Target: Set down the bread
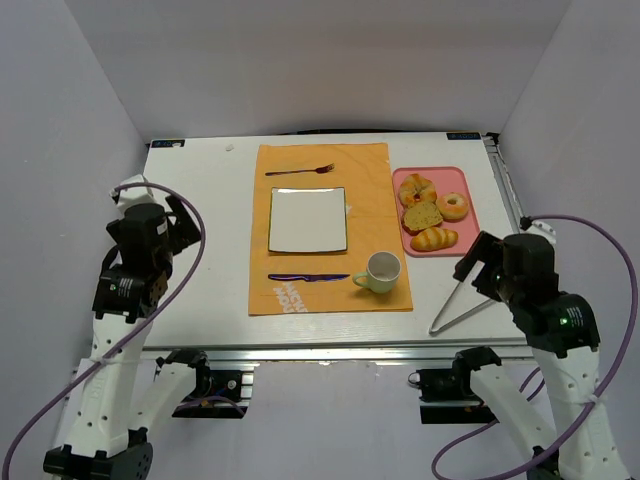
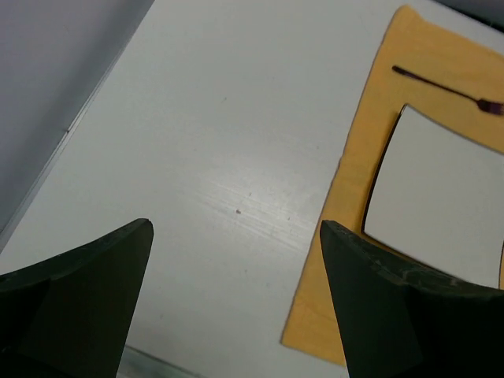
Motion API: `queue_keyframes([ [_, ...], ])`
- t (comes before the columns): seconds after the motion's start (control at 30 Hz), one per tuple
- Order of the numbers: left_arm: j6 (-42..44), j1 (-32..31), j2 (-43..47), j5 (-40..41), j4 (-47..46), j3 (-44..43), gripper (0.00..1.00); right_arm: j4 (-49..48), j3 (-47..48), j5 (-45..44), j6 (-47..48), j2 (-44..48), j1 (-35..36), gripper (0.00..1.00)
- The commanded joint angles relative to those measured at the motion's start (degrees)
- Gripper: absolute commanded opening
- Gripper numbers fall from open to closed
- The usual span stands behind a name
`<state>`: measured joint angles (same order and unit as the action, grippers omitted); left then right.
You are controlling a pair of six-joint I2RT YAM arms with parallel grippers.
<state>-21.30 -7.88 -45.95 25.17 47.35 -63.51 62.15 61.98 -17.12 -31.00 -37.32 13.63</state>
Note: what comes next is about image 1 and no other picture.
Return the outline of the glazed bagel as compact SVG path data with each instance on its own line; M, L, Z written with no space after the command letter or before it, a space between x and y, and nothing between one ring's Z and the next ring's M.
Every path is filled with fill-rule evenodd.
M441 195L436 200L436 206L446 221L458 221L466 217L469 212L468 199L461 193L450 192Z

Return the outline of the striped bread roll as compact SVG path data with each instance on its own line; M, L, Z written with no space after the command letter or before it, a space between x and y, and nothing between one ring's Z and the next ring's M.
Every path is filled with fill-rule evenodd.
M458 238L459 235L454 230L430 227L414 236L410 246L416 251L433 252L455 246Z

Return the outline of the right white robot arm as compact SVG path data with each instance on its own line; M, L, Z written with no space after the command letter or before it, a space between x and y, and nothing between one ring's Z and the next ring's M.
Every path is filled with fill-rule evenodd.
M545 382L554 420L546 423L491 348L456 355L456 387L489 407L526 460L502 478L521 473L530 479L631 478L602 399L611 377L599 373L595 315L582 296L560 290L554 247L539 235L499 239L482 232L457 263L455 279L465 280L476 264L482 268L472 284L512 314Z

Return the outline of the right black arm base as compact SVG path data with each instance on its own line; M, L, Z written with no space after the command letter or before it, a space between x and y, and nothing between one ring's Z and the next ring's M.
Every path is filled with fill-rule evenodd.
M451 369L416 370L407 381L419 392L423 425L484 425L495 420L479 397L462 391Z

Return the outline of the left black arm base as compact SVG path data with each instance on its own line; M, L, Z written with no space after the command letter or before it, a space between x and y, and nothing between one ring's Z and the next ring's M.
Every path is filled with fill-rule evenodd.
M184 364L192 370L189 377L194 388L173 413L174 418L242 419L248 409L242 406L243 372L215 370L204 351L188 348L172 351L167 364Z

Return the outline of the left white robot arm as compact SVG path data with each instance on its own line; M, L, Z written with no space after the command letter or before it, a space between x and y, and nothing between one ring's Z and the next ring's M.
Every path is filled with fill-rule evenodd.
M206 355L178 350L165 359L158 384L131 402L153 319L176 296L168 289L173 259L206 236L201 216L176 193L159 203L147 191L119 192L115 202L122 216L106 227L115 244L103 259L92 305L91 365L76 378L81 404L66 440L43 462L45 472L62 479L146 478L149 435L208 381Z

